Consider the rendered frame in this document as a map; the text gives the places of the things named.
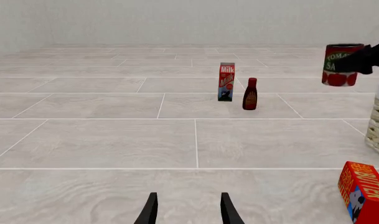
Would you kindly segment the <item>red butter box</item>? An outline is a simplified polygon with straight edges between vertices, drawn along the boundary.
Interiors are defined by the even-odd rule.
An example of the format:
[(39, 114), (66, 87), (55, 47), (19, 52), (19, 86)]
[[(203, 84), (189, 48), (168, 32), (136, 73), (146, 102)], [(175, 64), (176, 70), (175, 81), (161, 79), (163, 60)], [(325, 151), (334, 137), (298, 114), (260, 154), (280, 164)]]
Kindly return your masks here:
[(379, 224), (379, 173), (373, 166), (346, 162), (338, 188), (353, 224)]

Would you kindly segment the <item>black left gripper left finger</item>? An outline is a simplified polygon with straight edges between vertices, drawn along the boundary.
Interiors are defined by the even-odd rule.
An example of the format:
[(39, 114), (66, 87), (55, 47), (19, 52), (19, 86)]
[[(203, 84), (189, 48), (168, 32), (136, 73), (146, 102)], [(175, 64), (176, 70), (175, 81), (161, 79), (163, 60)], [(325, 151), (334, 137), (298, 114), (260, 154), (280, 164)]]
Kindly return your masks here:
[(133, 224), (156, 224), (157, 209), (157, 193), (151, 192), (143, 209)]

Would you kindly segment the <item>dark red ketchup bottle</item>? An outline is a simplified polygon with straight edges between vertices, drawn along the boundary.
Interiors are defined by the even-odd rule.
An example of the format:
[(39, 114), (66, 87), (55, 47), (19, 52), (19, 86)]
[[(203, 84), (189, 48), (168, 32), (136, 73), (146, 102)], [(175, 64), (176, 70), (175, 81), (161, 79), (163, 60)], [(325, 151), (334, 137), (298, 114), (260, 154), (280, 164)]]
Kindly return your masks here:
[(248, 86), (246, 88), (242, 108), (244, 110), (255, 110), (258, 102), (258, 93), (257, 93), (257, 78), (249, 78)]

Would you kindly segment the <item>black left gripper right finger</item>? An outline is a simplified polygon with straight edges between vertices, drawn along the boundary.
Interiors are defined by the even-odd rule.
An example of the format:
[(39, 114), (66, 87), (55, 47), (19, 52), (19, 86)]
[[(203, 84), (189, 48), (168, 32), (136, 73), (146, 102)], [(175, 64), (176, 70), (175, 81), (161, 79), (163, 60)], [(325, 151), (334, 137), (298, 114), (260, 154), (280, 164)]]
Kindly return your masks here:
[(223, 224), (245, 224), (227, 192), (221, 194), (220, 210)]

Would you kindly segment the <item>red milk carton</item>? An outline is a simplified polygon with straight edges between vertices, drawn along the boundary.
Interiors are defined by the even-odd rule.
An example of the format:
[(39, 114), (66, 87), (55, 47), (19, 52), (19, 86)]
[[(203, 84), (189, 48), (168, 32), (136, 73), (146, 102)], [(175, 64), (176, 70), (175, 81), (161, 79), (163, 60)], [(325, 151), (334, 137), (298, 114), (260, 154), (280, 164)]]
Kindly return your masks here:
[(220, 63), (218, 80), (218, 101), (232, 102), (235, 80), (235, 64)]

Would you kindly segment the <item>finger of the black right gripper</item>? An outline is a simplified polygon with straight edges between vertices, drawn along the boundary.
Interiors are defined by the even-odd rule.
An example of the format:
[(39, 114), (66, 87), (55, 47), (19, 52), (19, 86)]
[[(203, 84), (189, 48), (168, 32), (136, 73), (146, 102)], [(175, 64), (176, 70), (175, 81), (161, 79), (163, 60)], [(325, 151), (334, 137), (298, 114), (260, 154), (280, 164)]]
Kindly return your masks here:
[(364, 48), (344, 58), (334, 61), (336, 72), (358, 72), (364, 75), (373, 73), (373, 67), (379, 67), (379, 44), (366, 45)]

